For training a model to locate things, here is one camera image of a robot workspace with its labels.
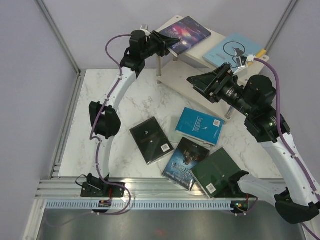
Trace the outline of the purple galaxy cover book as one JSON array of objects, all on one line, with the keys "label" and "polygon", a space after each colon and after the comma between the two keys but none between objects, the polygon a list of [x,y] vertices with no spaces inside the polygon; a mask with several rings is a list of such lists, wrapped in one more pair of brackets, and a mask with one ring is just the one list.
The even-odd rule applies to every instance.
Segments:
[{"label": "purple galaxy cover book", "polygon": [[190,16],[184,17],[176,23],[162,29],[159,33],[169,38],[179,39],[179,42],[169,48],[175,56],[183,54],[192,47],[207,39],[212,33]]}]

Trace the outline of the light blue cat book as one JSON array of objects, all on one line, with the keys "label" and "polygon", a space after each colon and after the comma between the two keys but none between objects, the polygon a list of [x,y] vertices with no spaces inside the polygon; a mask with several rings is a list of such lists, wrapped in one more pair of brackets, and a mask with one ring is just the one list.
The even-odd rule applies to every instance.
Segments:
[{"label": "light blue cat book", "polygon": [[202,58],[215,67],[224,63],[231,66],[233,72],[237,68],[236,58],[247,55],[257,55],[263,47],[239,33],[232,33],[215,47],[205,53]]}]

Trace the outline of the yellow book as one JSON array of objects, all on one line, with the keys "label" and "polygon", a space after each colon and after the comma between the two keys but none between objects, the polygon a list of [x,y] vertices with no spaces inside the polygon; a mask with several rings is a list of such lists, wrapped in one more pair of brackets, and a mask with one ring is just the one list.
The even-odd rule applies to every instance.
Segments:
[{"label": "yellow book", "polygon": [[254,62],[254,58],[260,58],[260,57],[262,57],[263,55],[265,55],[266,54],[266,50],[265,49],[262,49],[262,50],[260,50],[257,54],[250,54],[250,55],[248,55],[248,57],[247,57],[247,63],[248,63],[248,65],[251,65],[251,64],[253,64],[253,62]]}]

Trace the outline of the black book Moon and Sixpence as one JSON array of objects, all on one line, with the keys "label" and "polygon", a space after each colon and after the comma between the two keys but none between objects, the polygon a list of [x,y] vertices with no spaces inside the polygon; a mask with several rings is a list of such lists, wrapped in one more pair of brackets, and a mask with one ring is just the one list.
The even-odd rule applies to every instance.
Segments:
[{"label": "black book Moon and Sixpence", "polygon": [[174,150],[155,117],[131,128],[130,133],[147,165],[160,160]]}]

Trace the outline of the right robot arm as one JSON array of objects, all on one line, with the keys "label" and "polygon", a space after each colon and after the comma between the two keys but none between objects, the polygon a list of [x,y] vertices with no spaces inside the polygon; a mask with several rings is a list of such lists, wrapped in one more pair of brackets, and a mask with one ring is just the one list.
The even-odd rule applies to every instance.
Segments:
[{"label": "right robot arm", "polygon": [[227,63],[212,72],[190,76],[187,81],[209,102],[223,100],[245,116],[247,131],[269,154],[286,183],[277,187],[240,171],[230,177],[229,193],[234,197],[249,194],[269,203],[290,224],[317,217],[320,185],[300,157],[280,108],[272,107],[273,100],[279,99],[278,88],[273,87],[272,81],[256,74],[246,85],[238,85],[238,77]]}]

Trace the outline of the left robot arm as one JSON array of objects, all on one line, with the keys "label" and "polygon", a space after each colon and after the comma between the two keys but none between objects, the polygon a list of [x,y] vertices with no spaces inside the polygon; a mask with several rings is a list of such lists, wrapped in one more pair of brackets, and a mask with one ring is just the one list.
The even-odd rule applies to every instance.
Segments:
[{"label": "left robot arm", "polygon": [[180,40],[164,36],[157,31],[134,30],[129,37],[129,46],[123,58],[117,63],[119,73],[107,91],[103,102],[89,104],[91,124],[90,140],[97,140],[93,168],[97,176],[89,173],[81,185],[83,198],[122,197],[126,191],[122,182],[110,182],[109,162],[112,144],[121,128],[117,114],[119,105],[129,87],[139,77],[146,66],[146,59],[157,55],[167,56],[170,47]]}]

